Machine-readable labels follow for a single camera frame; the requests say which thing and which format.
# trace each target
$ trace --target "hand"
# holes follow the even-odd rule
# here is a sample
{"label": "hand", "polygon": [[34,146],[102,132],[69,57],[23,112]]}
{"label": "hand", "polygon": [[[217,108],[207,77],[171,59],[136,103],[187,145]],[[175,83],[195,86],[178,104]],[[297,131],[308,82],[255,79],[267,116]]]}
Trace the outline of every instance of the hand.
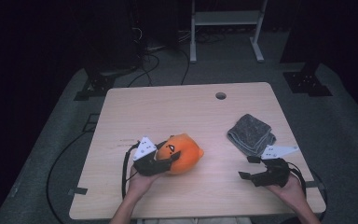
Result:
{"label": "hand", "polygon": [[293,174],[289,175],[289,179],[283,188],[278,185],[271,185],[266,186],[266,189],[269,189],[291,209],[293,209],[293,211],[295,211],[298,215],[298,219],[301,223],[321,223],[310,209],[310,205],[305,198],[301,184],[297,177]]}
{"label": "hand", "polygon": [[115,215],[110,220],[110,224],[130,223],[131,214],[138,201],[147,193],[153,182],[163,174],[145,176],[137,173],[132,166],[130,171],[130,184],[127,195],[118,207]]}
{"label": "hand", "polygon": [[161,177],[163,174],[145,176],[137,173],[135,167],[131,167],[130,171],[130,184],[127,191],[127,195],[135,197],[138,200],[147,193],[147,191],[152,186],[153,182]]}
{"label": "hand", "polygon": [[293,174],[289,175],[287,183],[283,188],[278,185],[270,185],[266,186],[266,189],[269,189],[290,207],[307,202],[301,184]]}

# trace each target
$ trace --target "wooden table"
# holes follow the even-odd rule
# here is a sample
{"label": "wooden table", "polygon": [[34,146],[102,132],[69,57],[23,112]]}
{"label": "wooden table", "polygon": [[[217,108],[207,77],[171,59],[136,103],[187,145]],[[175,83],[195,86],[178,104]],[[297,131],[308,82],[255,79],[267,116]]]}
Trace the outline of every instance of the wooden table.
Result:
{"label": "wooden table", "polygon": [[[188,133],[204,150],[196,167],[183,175],[165,175],[138,202],[133,217],[232,217],[291,213],[265,188],[242,180],[238,171],[265,172],[251,164],[228,139],[227,131],[245,114],[266,122],[275,146],[297,146],[296,139],[268,83],[112,89],[103,105],[70,210],[73,219],[110,218],[121,199],[125,152],[144,135],[155,144]],[[298,151],[284,159],[299,167],[306,181],[310,170]],[[309,188],[315,213],[325,209],[317,188]]]}

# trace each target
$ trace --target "folded cloth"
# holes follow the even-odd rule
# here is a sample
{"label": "folded cloth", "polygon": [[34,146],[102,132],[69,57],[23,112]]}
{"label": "folded cloth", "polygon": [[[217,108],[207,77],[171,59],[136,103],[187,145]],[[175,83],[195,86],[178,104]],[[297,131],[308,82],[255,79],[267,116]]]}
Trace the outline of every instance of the folded cloth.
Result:
{"label": "folded cloth", "polygon": [[275,135],[265,122],[246,114],[227,132],[228,139],[247,156],[261,156],[267,145],[273,145]]}

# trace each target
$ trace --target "orange plush toy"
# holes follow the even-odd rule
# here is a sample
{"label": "orange plush toy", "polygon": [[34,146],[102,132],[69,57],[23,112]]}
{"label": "orange plush toy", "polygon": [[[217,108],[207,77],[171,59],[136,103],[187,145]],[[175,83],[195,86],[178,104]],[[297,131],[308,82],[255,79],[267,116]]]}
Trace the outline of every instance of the orange plush toy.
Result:
{"label": "orange plush toy", "polygon": [[203,150],[186,133],[170,137],[156,153],[157,160],[169,159],[172,154],[180,152],[178,160],[174,161],[171,170],[172,175],[183,174],[191,170],[203,156]]}

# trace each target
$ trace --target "floor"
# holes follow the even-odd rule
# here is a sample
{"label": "floor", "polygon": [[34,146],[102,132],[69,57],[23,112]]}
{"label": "floor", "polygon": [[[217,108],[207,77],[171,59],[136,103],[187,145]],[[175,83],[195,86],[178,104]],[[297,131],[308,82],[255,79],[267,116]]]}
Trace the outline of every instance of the floor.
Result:
{"label": "floor", "polygon": [[[154,56],[145,56],[144,69],[151,70],[149,77],[141,76],[144,70],[138,69],[117,78],[114,88],[128,88],[130,84],[141,87],[268,82],[310,169],[321,178],[327,192],[323,223],[358,222],[358,105],[338,75],[323,64],[316,76],[332,96],[292,93],[282,73],[299,71],[303,63],[279,63],[288,33],[261,33],[263,63],[255,59],[249,42],[251,35],[220,35],[217,38],[221,41],[198,44],[198,61],[192,64],[188,63],[187,42],[180,50],[157,51],[152,53]],[[68,83],[1,207],[0,223],[108,222],[77,221],[68,216],[73,189],[92,139],[92,132],[84,130],[95,125],[104,100],[103,97],[74,100],[86,80],[85,71],[79,70]],[[257,224],[281,223],[292,216],[251,217],[251,220]]]}

